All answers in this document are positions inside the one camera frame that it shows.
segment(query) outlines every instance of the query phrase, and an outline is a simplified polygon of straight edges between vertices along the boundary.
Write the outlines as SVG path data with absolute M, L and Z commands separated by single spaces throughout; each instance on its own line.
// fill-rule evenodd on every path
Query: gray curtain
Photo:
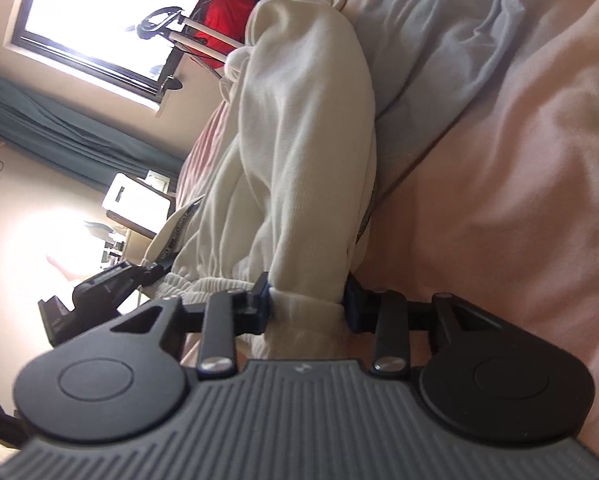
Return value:
M 117 173 L 148 170 L 176 185 L 183 161 L 0 77 L 0 139 L 44 164 L 105 192 Z

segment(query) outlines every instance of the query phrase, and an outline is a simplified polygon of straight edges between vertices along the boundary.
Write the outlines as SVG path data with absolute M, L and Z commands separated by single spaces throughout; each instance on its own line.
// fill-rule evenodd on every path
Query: bright light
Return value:
M 157 79 L 172 44 L 125 32 L 162 7 L 192 12 L 198 0 L 34 0 L 26 30 L 90 57 Z

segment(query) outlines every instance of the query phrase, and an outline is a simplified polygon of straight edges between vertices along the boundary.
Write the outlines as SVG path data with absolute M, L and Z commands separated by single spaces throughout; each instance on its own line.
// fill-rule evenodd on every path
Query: wall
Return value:
M 131 94 L 92 76 L 10 45 L 20 3 L 21 0 L 0 0 L 1 76 L 173 155 L 183 158 L 190 152 L 220 102 L 214 76 L 185 58 L 176 72 L 184 88 L 168 92 L 159 110 L 155 110 L 147 102 L 129 98 Z
M 0 404 L 12 413 L 12 382 L 36 355 L 50 349 L 37 302 L 70 292 L 46 260 L 66 218 L 105 222 L 103 196 L 9 148 L 0 149 Z

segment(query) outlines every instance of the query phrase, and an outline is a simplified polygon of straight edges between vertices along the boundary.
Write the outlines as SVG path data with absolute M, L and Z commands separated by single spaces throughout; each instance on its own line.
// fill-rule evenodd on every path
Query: gray gripper base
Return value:
M 599 460 L 572 439 L 507 450 L 463 440 L 422 410 L 410 386 L 372 378 L 355 361 L 252 361 L 240 375 L 201 383 L 171 420 L 135 440 L 78 447 L 36 438 L 0 472 L 9 480 L 597 480 Z

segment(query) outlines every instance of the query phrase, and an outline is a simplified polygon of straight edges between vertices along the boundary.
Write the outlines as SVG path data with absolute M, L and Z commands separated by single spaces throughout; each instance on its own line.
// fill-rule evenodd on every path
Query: silver bolt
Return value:
M 380 357 L 377 361 L 375 361 L 373 367 L 378 372 L 394 374 L 401 372 L 404 368 L 406 368 L 406 361 L 404 361 L 401 357 L 396 356 Z
M 207 357 L 199 364 L 199 368 L 209 374 L 220 374 L 233 367 L 233 360 L 228 357 Z

